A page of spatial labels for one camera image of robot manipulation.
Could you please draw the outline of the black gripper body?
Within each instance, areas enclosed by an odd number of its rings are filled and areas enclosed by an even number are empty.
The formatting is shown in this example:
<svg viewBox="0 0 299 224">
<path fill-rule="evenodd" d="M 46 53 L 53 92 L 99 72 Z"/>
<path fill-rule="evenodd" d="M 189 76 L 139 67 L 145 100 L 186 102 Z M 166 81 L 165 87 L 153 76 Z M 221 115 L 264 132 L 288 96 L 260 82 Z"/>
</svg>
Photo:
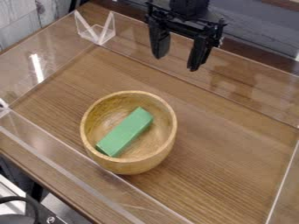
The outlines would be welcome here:
<svg viewBox="0 0 299 224">
<path fill-rule="evenodd" d="M 149 0 L 146 2 L 146 23 L 150 18 L 158 20 L 168 31 L 190 39 L 208 36 L 221 39 L 226 20 L 210 10 L 212 0 Z"/>
</svg>

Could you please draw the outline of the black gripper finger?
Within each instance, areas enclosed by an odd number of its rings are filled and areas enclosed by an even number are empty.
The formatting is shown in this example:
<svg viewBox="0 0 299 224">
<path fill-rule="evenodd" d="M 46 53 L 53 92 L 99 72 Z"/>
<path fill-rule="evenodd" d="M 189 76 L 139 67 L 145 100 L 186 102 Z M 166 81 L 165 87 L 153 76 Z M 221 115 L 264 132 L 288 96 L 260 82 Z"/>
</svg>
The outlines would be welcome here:
<svg viewBox="0 0 299 224">
<path fill-rule="evenodd" d="M 149 20 L 149 30 L 153 54 L 161 59 L 170 51 L 172 34 L 165 25 L 154 18 Z"/>
<path fill-rule="evenodd" d="M 201 65 L 208 62 L 213 47 L 213 40 L 208 36 L 198 36 L 194 39 L 192 54 L 188 62 L 188 68 L 192 72 L 196 72 Z"/>
</svg>

